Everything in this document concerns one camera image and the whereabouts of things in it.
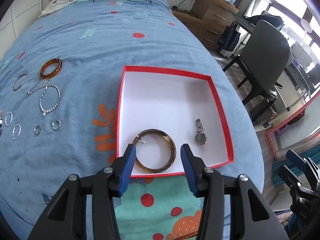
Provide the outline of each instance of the watch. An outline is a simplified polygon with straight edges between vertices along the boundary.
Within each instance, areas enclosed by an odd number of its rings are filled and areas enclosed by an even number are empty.
[[[205,144],[207,140],[207,135],[204,133],[200,119],[196,120],[196,126],[197,126],[197,133],[196,133],[195,140],[199,145]]]

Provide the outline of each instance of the amber bracelet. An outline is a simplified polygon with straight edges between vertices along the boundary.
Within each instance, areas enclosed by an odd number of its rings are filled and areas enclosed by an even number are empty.
[[[45,69],[46,69],[47,67],[49,67],[50,65],[54,64],[54,63],[57,63],[57,64],[58,64],[57,68],[56,68],[54,71],[52,71],[50,74],[45,75],[45,74],[44,74]],[[44,64],[43,67],[41,68],[41,70],[40,70],[40,77],[41,77],[42,79],[53,78],[56,74],[58,74],[58,73],[60,72],[61,68],[62,68],[62,61],[61,61],[61,59],[58,59],[58,58],[51,59],[51,60],[49,60],[46,64]]]
[[[136,158],[136,164],[139,168],[143,169],[144,171],[148,171],[150,173],[160,173],[162,171],[167,170],[174,162],[175,158],[176,158],[176,146],[173,142],[173,140],[171,139],[171,137],[169,135],[167,135],[165,132],[161,131],[161,130],[157,130],[157,129],[148,129],[148,130],[144,130],[141,133],[139,133],[133,140],[132,144],[137,145],[138,141],[141,140],[142,137],[149,135],[149,134],[156,134],[161,136],[162,138],[164,138],[169,146],[170,146],[170,150],[171,150],[171,155],[170,155],[170,159],[169,161],[162,166],[159,169],[151,169],[148,168],[146,166],[144,166],[139,160],[138,157]]]

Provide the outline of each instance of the blue bedsheet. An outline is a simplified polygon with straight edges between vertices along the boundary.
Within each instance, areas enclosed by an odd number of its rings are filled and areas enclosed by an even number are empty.
[[[38,82],[40,68],[52,58],[63,61],[62,70],[51,79],[60,89],[61,102],[43,117],[41,90],[31,96],[27,90]],[[69,174],[92,175],[112,162],[124,65],[211,75],[235,153],[235,161],[218,170],[234,177],[245,173],[262,190],[261,149],[241,100],[221,67],[171,13],[166,1],[76,1],[34,22],[0,60],[0,109],[4,115],[13,114],[12,124],[3,125],[0,137],[0,210],[21,240],[27,239]],[[12,86],[21,73],[28,74],[27,81],[14,92]],[[56,91],[49,89],[45,109],[56,103]],[[51,129],[55,119],[61,121],[58,131]],[[21,135],[14,141],[16,124],[21,125]],[[33,133],[36,125],[42,127],[38,136]],[[184,176],[132,179],[121,201],[115,200],[121,238],[128,240],[171,239],[177,220],[195,216],[201,206]],[[228,223],[226,203],[225,225]],[[228,237],[228,227],[224,234]]]

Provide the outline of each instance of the screw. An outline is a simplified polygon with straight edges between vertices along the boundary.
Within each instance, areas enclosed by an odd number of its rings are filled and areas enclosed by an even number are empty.
[[[71,174],[70,176],[69,176],[69,180],[70,181],[75,181],[75,180],[77,180],[77,175],[76,174]]]
[[[205,173],[213,173],[213,168],[211,167],[205,167],[203,170]]]
[[[242,181],[247,181],[247,180],[249,179],[248,176],[245,175],[245,174],[240,174],[239,178],[240,178],[240,180],[242,180]]]
[[[112,172],[113,172],[113,168],[111,168],[111,167],[105,167],[105,168],[103,169],[103,172],[104,172],[104,173],[112,173]]]

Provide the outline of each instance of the watch face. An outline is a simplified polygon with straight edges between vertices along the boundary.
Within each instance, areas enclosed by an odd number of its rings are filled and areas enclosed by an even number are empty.
[[[198,143],[205,143],[206,140],[207,140],[207,137],[203,132],[196,134],[196,141]]]

